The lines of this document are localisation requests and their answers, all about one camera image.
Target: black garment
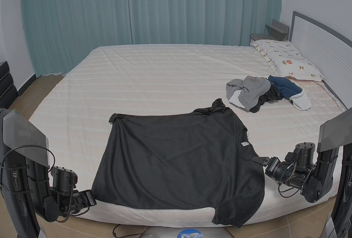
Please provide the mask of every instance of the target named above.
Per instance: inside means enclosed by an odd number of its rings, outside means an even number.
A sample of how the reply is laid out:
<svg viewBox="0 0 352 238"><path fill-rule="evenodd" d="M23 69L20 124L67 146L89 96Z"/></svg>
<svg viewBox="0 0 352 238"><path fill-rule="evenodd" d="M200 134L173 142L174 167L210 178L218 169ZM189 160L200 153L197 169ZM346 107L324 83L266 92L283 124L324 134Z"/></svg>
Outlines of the black garment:
<svg viewBox="0 0 352 238"><path fill-rule="evenodd" d="M171 116L113 114L92 191L135 209L215 208L213 223L240 227L264 198L247 129L221 99Z"/></svg>
<svg viewBox="0 0 352 238"><path fill-rule="evenodd" d="M251 108L249 111L251 111L252 113L256 113L259 111L259 109L265 102L269 100L282 100L282 99L283 99L283 96L280 90L278 89L278 87L275 84L271 83L270 89L265 94L259 96L257 105Z"/></svg>

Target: bed sheet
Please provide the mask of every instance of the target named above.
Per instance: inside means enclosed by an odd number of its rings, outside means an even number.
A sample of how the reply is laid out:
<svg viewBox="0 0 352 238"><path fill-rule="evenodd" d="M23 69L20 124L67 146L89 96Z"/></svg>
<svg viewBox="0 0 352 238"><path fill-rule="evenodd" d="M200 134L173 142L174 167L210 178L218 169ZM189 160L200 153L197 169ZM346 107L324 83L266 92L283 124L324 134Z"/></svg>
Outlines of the bed sheet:
<svg viewBox="0 0 352 238"><path fill-rule="evenodd" d="M90 189L104 153L113 113L172 115L211 106L217 98L229 106L249 130L249 141L260 156L284 160L300 142L317 144L319 126L341 113L336 101L316 82L297 82L309 96L308 111L287 100L265 103L257 113L228 103L225 85L247 75L268 77L273 71L254 47L213 45L123 45L99 47L48 94L30 121L49 139L56 164L74 170L77 188ZM336 195L341 171L338 160L331 191ZM265 198L247 222L256 223L313 204L297 193L285 199L265 177ZM82 217L109 223L169 227L219 226L213 208L141 210L104 202Z"/></svg>

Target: gray cloth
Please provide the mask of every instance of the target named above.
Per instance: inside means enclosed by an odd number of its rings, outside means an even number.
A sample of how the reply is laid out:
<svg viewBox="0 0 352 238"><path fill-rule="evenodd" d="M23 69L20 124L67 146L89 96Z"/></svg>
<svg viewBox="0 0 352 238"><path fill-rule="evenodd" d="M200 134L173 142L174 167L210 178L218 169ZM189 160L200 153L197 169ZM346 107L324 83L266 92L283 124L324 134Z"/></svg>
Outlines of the gray cloth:
<svg viewBox="0 0 352 238"><path fill-rule="evenodd" d="M244 80L233 79L226 84L226 98L229 100L235 91L242 90L238 100L249 111L257 105L259 96L265 94L270 86L266 78L247 76Z"/></svg>

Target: headboard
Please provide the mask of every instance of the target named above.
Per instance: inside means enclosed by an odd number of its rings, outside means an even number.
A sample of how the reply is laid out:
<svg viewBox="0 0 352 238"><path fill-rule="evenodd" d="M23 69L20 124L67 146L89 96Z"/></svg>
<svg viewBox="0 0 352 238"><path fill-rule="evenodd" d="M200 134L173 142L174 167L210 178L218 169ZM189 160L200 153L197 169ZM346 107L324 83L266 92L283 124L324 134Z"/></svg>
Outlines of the headboard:
<svg viewBox="0 0 352 238"><path fill-rule="evenodd" d="M289 40L318 67L328 89L346 108L351 108L352 41L298 12L293 12Z"/></svg>

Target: pillowcase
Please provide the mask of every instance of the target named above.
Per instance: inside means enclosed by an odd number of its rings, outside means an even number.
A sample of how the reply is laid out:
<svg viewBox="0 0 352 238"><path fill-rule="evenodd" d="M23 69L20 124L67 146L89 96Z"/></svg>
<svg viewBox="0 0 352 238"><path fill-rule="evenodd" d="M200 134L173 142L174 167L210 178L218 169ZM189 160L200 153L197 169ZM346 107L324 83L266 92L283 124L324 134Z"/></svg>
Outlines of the pillowcase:
<svg viewBox="0 0 352 238"><path fill-rule="evenodd" d="M251 43L266 59L278 77L321 82L324 76L289 41L258 40Z"/></svg>

